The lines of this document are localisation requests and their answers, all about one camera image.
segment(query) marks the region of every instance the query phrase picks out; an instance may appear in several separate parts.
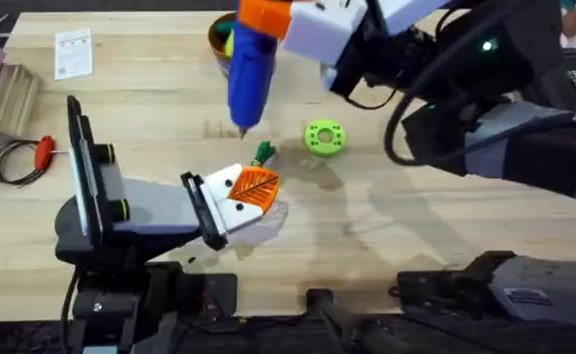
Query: green 3d printed part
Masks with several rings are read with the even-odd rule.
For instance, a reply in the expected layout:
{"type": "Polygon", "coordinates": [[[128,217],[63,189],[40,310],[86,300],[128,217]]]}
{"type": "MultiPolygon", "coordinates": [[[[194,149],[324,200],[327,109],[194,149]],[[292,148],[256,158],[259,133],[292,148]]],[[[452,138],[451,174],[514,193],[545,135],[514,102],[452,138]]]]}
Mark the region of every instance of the green 3d printed part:
{"type": "Polygon", "coordinates": [[[318,156],[334,156],[344,149],[346,139],[343,127],[330,119],[315,120],[304,132],[306,147],[318,156]]]}

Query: green led light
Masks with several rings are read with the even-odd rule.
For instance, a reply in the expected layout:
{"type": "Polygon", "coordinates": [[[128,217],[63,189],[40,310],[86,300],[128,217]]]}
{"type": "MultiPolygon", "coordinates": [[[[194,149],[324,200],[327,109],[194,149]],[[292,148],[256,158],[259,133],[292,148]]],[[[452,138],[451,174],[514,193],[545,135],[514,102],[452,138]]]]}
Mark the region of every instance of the green led light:
{"type": "Polygon", "coordinates": [[[484,52],[491,52],[496,49],[497,49],[497,40],[495,38],[486,40],[485,42],[483,42],[483,45],[481,45],[481,50],[484,52]]]}

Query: red handle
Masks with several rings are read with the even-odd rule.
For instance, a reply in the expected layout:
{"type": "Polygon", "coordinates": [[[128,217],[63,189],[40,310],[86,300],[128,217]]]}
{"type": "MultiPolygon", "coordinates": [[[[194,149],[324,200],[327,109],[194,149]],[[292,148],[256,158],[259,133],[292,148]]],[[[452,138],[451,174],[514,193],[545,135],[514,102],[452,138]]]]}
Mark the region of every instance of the red handle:
{"type": "Polygon", "coordinates": [[[44,136],[36,145],[34,152],[34,168],[44,170],[50,165],[52,151],[54,150],[54,140],[50,136],[44,136]]]}

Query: orange leaf-shaped part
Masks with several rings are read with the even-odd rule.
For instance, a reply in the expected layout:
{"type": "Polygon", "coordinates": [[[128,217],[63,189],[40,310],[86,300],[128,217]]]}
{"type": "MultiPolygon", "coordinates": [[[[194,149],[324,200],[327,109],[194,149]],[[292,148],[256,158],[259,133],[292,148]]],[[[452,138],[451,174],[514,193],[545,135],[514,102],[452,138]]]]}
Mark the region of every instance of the orange leaf-shaped part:
{"type": "Polygon", "coordinates": [[[266,213],[279,192],[279,175],[271,170],[243,166],[229,199],[259,206],[266,213]]]}

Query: wooden table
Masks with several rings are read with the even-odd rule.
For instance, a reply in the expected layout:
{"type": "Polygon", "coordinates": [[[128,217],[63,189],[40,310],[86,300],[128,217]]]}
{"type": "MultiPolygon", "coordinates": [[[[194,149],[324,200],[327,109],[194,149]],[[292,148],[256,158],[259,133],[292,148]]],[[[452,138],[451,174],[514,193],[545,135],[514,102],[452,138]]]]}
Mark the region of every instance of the wooden table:
{"type": "MultiPolygon", "coordinates": [[[[217,254],[196,243],[161,257],[190,271],[235,272],[240,314],[302,309],[311,287],[330,287],[360,311],[393,310],[386,288],[406,269],[465,266],[483,250],[576,260],[576,201],[512,183],[402,168],[382,150],[393,109],[361,111],[322,91],[317,63],[281,52],[259,126],[241,142],[229,121],[226,82],[206,42],[219,13],[23,14],[6,46],[43,78],[29,135],[68,145],[65,97],[91,117],[96,139],[114,142],[123,173],[177,185],[188,170],[248,162],[265,139],[279,146],[276,208],[217,254]],[[53,81],[54,33],[91,28],[94,74],[53,81]],[[341,122],[347,150],[314,160],[300,143],[317,118],[341,122]]],[[[423,22],[433,27],[434,17],[423,22]]],[[[388,89],[359,88],[377,103],[388,89]]],[[[28,153],[13,168],[28,170],[28,153]]],[[[43,178],[0,185],[0,320],[57,319],[71,268],[54,257],[53,221],[72,195],[67,157],[43,178]]]]}

